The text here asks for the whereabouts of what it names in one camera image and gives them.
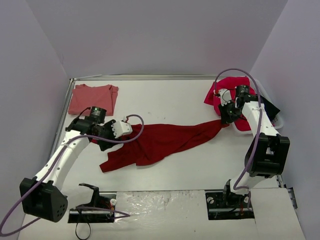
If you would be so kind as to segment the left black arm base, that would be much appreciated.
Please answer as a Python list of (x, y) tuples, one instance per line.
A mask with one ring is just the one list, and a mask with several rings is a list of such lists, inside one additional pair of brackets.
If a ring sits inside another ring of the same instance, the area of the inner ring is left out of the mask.
[[(93, 190), (93, 195), (89, 203), (81, 204), (84, 207), (95, 207), (102, 209), (115, 209), (117, 204), (117, 194), (115, 192), (100, 192), (99, 187), (87, 184), (80, 183), (79, 186), (85, 187)], [(77, 209), (72, 208), (69, 210), (68, 223), (77, 224), (77, 223), (114, 223), (115, 222), (115, 213), (110, 211), (99, 211), (99, 210), (80, 210), (80, 213)]]

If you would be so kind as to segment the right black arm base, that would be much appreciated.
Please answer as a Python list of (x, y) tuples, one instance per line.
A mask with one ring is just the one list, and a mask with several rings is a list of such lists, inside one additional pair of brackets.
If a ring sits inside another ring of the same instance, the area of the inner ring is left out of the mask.
[(206, 190), (207, 217), (210, 221), (254, 219), (255, 214), (249, 195), (230, 192), (224, 189)]

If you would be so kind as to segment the dark red t-shirt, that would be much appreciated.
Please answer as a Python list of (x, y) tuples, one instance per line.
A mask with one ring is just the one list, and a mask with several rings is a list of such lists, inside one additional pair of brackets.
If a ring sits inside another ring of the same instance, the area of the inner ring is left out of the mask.
[(99, 165), (103, 173), (135, 164), (153, 165), (164, 158), (183, 152), (212, 140), (221, 129), (222, 121), (212, 120), (197, 125), (146, 124), (142, 134), (107, 154), (107, 161)]

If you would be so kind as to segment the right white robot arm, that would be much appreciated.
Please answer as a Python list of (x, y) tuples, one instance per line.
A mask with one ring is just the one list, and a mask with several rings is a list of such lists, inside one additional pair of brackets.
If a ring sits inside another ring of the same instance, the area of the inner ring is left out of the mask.
[(222, 123), (231, 124), (244, 117), (254, 137), (245, 155), (244, 169), (239, 176), (228, 180), (228, 190), (221, 195), (222, 202), (232, 207), (239, 202), (240, 195), (247, 195), (258, 183), (283, 172), (290, 140), (275, 129), (262, 97), (250, 94), (248, 85), (237, 86), (235, 97), (225, 88), (220, 89), (217, 95)]

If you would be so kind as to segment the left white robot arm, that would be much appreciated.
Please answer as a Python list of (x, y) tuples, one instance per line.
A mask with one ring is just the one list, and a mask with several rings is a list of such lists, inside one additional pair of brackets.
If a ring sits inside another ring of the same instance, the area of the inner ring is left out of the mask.
[(25, 214), (57, 223), (68, 210), (95, 209), (100, 205), (97, 186), (80, 183), (69, 192), (63, 192), (62, 187), (75, 161), (93, 140), (103, 152), (133, 132), (127, 119), (105, 122), (106, 112), (93, 106), (89, 116), (74, 118), (48, 163), (32, 179), (22, 180), (19, 189)]

